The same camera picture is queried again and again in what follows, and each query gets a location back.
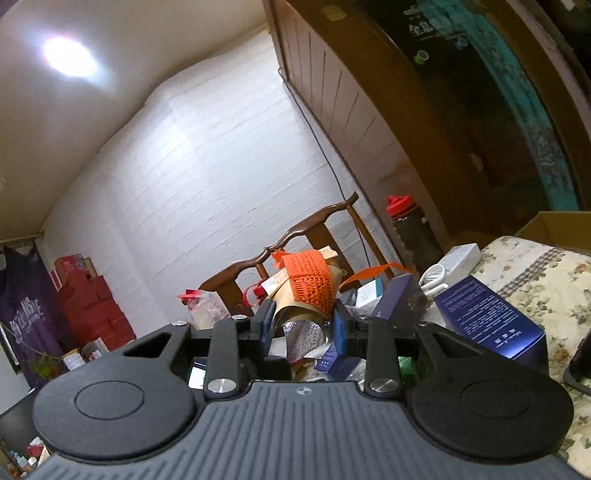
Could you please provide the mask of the stack of red boxes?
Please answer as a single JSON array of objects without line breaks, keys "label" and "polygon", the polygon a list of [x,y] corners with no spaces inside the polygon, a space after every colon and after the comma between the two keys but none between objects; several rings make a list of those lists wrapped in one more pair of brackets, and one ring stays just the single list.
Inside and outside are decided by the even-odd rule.
[{"label": "stack of red boxes", "polygon": [[52,273],[59,279],[57,302],[78,347],[100,339],[109,351],[136,339],[105,278],[81,254],[57,258]]}]

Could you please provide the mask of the orange knitted cloth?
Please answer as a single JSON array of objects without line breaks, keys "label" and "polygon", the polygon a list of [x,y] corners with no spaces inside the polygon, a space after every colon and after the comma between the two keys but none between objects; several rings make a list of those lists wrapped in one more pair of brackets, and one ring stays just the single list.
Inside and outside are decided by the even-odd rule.
[{"label": "orange knitted cloth", "polygon": [[276,269],[286,270],[295,302],[314,307],[325,316],[332,313],[335,291],[331,271],[320,251],[287,253],[276,250],[271,253],[271,257]]}]

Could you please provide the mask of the large dark blue box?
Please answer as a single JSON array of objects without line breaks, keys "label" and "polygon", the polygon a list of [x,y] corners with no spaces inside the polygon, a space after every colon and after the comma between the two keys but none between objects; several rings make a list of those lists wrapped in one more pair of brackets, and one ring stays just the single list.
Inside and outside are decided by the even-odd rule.
[{"label": "large dark blue box", "polygon": [[451,330],[539,373],[549,373],[545,331],[474,276],[446,289],[435,303]]}]

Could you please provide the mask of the purple hanging jersey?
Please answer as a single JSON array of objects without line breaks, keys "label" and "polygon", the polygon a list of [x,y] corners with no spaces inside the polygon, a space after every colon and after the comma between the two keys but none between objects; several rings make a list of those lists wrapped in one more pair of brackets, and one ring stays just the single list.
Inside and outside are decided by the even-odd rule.
[{"label": "purple hanging jersey", "polygon": [[61,358],[75,342],[38,250],[21,254],[4,247],[3,254],[1,324],[29,386],[39,390],[49,381],[37,378],[27,360],[36,353]]}]

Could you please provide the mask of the wooden chair right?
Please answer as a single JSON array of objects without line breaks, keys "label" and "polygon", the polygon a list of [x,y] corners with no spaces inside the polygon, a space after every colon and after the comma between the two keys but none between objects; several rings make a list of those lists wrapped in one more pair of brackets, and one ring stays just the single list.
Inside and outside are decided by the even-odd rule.
[{"label": "wooden chair right", "polygon": [[200,285],[200,289],[214,292],[221,298],[222,303],[231,314],[250,315],[256,310],[256,298],[245,296],[245,287],[239,284],[239,279],[248,276],[246,283],[252,285],[259,280],[269,279],[276,270],[271,263],[271,255],[275,251],[297,252],[310,249],[329,247],[337,253],[337,265],[349,278],[359,271],[352,265],[344,253],[344,247],[335,240],[334,229],[328,226],[329,219],[346,215],[353,222],[353,228],[362,237],[362,245],[370,252],[370,259],[374,265],[385,265],[387,257],[379,247],[374,235],[356,210],[359,195],[353,193],[339,203],[322,207],[317,212],[305,217],[291,226],[283,236],[272,245],[263,248],[252,258],[233,262],[228,267],[218,271]]}]

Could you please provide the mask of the upright purple box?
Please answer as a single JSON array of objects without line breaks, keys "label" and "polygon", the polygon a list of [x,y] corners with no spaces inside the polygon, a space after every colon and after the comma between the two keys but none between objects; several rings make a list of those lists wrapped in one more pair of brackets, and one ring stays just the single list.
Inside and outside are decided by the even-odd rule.
[{"label": "upright purple box", "polygon": [[394,277],[372,312],[396,326],[412,326],[426,313],[428,299],[412,274]]}]

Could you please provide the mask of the brown wooden wardrobe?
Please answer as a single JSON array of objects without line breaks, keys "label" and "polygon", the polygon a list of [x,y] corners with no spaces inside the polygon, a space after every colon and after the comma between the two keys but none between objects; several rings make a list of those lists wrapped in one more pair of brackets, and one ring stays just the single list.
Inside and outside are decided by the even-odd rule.
[{"label": "brown wooden wardrobe", "polygon": [[590,77],[536,1],[267,1],[280,76],[370,207],[446,245],[590,206]]}]

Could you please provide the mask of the potted green plant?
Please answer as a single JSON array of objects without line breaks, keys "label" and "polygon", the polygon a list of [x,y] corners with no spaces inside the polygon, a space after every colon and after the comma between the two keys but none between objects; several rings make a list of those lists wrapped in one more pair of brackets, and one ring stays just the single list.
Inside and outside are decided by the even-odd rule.
[{"label": "potted green plant", "polygon": [[62,365],[59,357],[49,353],[36,353],[35,356],[27,360],[29,369],[39,379],[51,381],[62,373]]}]

